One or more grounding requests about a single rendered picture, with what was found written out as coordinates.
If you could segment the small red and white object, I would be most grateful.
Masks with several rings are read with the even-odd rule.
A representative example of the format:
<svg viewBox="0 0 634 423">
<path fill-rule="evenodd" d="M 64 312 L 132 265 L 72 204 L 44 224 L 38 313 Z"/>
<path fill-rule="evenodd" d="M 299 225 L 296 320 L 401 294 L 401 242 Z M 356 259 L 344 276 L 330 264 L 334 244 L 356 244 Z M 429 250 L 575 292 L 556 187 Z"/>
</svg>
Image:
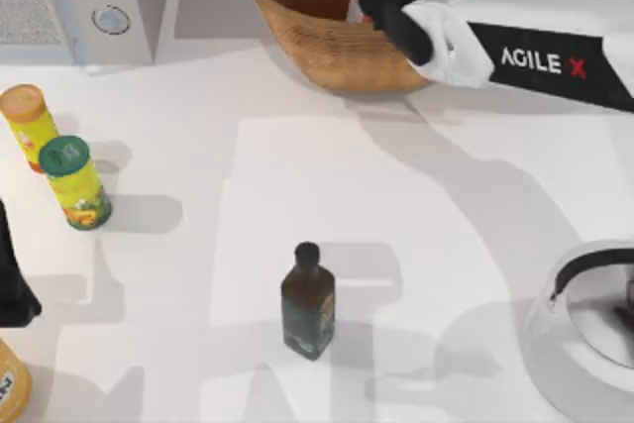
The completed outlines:
<svg viewBox="0 0 634 423">
<path fill-rule="evenodd" d="M 363 12 L 359 0 L 350 0 L 347 13 L 347 21 L 354 24 L 372 23 L 371 17 Z"/>
</svg>

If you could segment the wooden basket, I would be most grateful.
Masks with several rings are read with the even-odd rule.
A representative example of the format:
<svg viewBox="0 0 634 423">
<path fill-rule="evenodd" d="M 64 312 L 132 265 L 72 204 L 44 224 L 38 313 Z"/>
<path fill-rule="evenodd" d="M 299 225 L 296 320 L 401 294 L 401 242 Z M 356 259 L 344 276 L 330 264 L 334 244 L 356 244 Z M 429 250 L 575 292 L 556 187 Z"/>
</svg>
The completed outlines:
<svg viewBox="0 0 634 423">
<path fill-rule="evenodd" d="M 312 83 L 338 92 L 409 91 L 433 78 L 406 57 L 396 24 L 347 21 L 350 0 L 256 0 L 274 39 Z"/>
</svg>

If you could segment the pale microwave oven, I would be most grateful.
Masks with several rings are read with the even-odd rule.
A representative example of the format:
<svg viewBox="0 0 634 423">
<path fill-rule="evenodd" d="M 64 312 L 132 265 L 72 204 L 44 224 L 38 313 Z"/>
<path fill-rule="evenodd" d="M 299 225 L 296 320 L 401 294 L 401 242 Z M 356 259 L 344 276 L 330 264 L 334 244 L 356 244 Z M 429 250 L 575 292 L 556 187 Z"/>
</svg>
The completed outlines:
<svg viewBox="0 0 634 423">
<path fill-rule="evenodd" d="M 109 69 L 150 64 L 166 0 L 0 0 L 0 64 L 80 65 Z M 123 35 L 97 30 L 96 9 L 113 5 L 130 17 Z"/>
</svg>

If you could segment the small grey microwave knob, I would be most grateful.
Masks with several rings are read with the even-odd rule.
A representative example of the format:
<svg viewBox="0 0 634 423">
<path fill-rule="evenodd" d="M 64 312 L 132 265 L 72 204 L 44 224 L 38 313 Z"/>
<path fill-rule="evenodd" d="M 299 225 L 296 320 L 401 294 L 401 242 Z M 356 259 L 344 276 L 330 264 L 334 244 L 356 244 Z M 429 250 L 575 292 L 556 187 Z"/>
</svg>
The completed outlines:
<svg viewBox="0 0 634 423">
<path fill-rule="evenodd" d="M 113 5 L 94 10 L 91 20 L 97 30 L 110 36 L 123 35 L 131 27 L 129 15 L 123 9 Z"/>
</svg>

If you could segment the dark green bottle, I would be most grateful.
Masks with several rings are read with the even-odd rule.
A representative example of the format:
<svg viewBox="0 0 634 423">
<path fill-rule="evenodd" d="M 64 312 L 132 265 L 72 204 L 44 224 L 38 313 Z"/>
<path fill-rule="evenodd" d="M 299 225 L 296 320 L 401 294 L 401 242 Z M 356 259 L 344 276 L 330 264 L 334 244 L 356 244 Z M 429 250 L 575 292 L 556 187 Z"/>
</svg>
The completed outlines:
<svg viewBox="0 0 634 423">
<path fill-rule="evenodd" d="M 294 259 L 280 286 L 282 337 L 289 349 L 314 362 L 334 338 L 336 280 L 321 266 L 317 244 L 298 244 Z"/>
</svg>

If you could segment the yellow can with green lid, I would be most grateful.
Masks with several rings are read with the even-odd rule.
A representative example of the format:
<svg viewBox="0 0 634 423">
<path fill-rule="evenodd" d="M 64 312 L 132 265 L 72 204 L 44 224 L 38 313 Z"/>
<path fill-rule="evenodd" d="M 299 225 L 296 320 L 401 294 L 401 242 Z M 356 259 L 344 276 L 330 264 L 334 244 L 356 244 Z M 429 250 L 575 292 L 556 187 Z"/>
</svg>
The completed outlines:
<svg viewBox="0 0 634 423">
<path fill-rule="evenodd" d="M 110 218 L 112 203 L 83 139 L 65 135 L 50 140 L 39 152 L 39 163 L 72 228 L 94 230 Z"/>
</svg>

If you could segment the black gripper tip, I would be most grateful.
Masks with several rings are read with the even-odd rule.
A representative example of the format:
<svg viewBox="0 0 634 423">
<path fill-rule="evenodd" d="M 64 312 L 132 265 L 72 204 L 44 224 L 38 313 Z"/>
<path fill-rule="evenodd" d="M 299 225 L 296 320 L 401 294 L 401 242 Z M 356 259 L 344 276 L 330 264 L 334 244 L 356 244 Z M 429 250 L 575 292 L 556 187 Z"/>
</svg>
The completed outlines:
<svg viewBox="0 0 634 423">
<path fill-rule="evenodd" d="M 0 199 L 0 329 L 28 327 L 43 307 L 19 267 L 6 208 Z"/>
</svg>

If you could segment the yellow cup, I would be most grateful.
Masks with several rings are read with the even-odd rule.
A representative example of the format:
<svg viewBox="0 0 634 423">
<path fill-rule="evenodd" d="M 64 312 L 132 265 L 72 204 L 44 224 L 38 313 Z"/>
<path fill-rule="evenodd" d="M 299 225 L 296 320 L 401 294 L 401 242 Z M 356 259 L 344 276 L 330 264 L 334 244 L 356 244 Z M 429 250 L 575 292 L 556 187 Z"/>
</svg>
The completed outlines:
<svg viewBox="0 0 634 423">
<path fill-rule="evenodd" d="M 27 366 L 0 339 L 0 423 L 16 423 L 31 393 L 32 377 Z"/>
</svg>

